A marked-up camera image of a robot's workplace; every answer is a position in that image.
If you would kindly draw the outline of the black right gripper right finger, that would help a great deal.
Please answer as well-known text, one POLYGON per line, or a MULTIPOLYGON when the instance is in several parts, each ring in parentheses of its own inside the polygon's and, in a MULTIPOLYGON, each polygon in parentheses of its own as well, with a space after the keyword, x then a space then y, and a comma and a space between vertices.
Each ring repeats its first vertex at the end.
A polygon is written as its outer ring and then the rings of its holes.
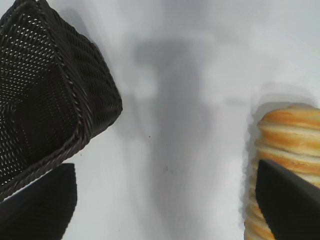
POLYGON ((318 187, 272 160, 260 160, 255 196, 275 239, 320 238, 318 187))

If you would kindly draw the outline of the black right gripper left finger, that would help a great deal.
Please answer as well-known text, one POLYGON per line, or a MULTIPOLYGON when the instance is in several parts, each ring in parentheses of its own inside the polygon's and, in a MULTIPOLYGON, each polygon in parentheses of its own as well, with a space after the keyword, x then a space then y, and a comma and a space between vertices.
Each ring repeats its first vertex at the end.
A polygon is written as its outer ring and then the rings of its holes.
POLYGON ((64 163, 0 204, 2 240, 61 240, 77 205, 76 171, 64 163))

